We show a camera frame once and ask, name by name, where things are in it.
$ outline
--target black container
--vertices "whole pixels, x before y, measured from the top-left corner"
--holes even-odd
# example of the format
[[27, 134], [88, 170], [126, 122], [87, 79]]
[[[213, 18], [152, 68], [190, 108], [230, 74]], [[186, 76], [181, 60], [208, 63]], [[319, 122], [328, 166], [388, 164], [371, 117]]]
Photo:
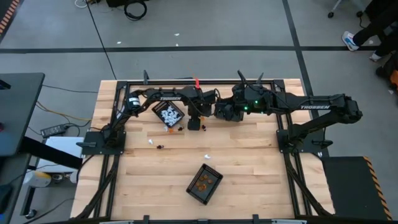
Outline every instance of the black container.
[[[176, 123], [174, 123], [173, 125], [169, 125], [168, 123], [164, 122], [164, 119], [162, 117], [162, 111], [163, 110], [167, 110], [169, 108], [169, 106], [171, 106], [177, 113], [177, 118], [180, 118]], [[161, 101], [160, 103], [158, 103], [156, 106], [154, 106], [152, 108], [152, 111], [163, 121], [163, 123], [169, 127], [172, 128], [174, 127], [178, 122], [180, 122], [182, 120], [182, 118], [185, 116], [185, 114], [180, 110], [180, 108], [178, 108], [173, 102], [171, 101]]]
[[[200, 178], [204, 175], [207, 175], [207, 179], [201, 181]], [[191, 184], [188, 186], [187, 193], [196, 198], [202, 204], [207, 205], [222, 179], [222, 174], [215, 171], [210, 166], [203, 164], [196, 176], [193, 178]], [[196, 186], [197, 182], [200, 185], [206, 184], [207, 188], [205, 190], [199, 191], [198, 187]]]

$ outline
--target red tag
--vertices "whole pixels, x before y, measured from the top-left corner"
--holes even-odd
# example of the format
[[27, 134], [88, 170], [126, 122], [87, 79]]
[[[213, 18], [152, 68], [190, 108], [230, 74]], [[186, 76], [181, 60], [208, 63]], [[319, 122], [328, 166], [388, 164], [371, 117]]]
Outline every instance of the red tag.
[[200, 88], [199, 79], [198, 78], [195, 78], [195, 82], [196, 82], [196, 88]]

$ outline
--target wooden table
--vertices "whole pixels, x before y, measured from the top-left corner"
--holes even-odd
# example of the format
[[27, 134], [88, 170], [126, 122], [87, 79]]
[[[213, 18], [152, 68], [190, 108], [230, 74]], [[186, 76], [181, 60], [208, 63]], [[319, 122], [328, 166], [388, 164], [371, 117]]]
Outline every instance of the wooden table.
[[[303, 95], [299, 79], [284, 81], [287, 92]], [[232, 95], [232, 85], [201, 87], [203, 91], [217, 88], [223, 98]], [[101, 82], [93, 127], [102, 128], [109, 122], [115, 88], [116, 81]], [[187, 107], [175, 103], [186, 114], [180, 122], [186, 126]], [[296, 111], [292, 119], [303, 123], [310, 116], [308, 111]], [[251, 219], [253, 214], [259, 218], [294, 217], [284, 159], [276, 140], [276, 116], [245, 114], [239, 123], [212, 116], [202, 124], [207, 131], [185, 128], [168, 133], [150, 109], [126, 123], [126, 149], [119, 163], [112, 220], [142, 220], [144, 215], [150, 215], [151, 220]], [[95, 156], [82, 169], [71, 217], [78, 215], [96, 192], [102, 161], [103, 156]], [[334, 213], [322, 162], [312, 154], [301, 154], [301, 161], [308, 188], [326, 210]], [[207, 206], [185, 192], [203, 163], [224, 175]], [[301, 193], [297, 192], [304, 214]], [[105, 213], [106, 199], [107, 192], [101, 215]]]

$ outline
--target sneaker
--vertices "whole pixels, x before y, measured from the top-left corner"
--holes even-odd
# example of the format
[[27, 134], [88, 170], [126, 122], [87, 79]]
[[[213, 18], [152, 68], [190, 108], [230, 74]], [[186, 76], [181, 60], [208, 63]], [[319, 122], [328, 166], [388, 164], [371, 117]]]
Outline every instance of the sneaker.
[[373, 52], [372, 56], [369, 57], [369, 59], [372, 60], [373, 62], [377, 62], [380, 58], [382, 57], [378, 56], [376, 52]]
[[356, 51], [359, 49], [359, 46], [354, 44], [353, 37], [354, 34], [348, 31], [344, 32], [344, 34], [341, 36], [341, 39], [343, 40], [344, 44], [347, 45], [348, 50], [350, 51]]

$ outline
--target person's leg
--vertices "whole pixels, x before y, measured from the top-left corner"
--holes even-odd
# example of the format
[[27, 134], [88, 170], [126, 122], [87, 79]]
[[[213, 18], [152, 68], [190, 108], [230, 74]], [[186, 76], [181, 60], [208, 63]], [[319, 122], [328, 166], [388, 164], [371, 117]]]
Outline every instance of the person's leg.
[[386, 39], [381, 42], [380, 46], [373, 53], [370, 59], [375, 62], [393, 50], [398, 50], [398, 30], [389, 34]]
[[392, 3], [392, 5], [380, 14], [375, 20], [373, 20], [367, 28], [359, 31], [357, 34], [346, 31], [344, 32], [342, 39], [347, 45], [350, 51], [357, 50], [361, 45], [365, 43], [370, 37], [382, 32], [388, 25], [392, 24], [398, 18], [398, 1]]

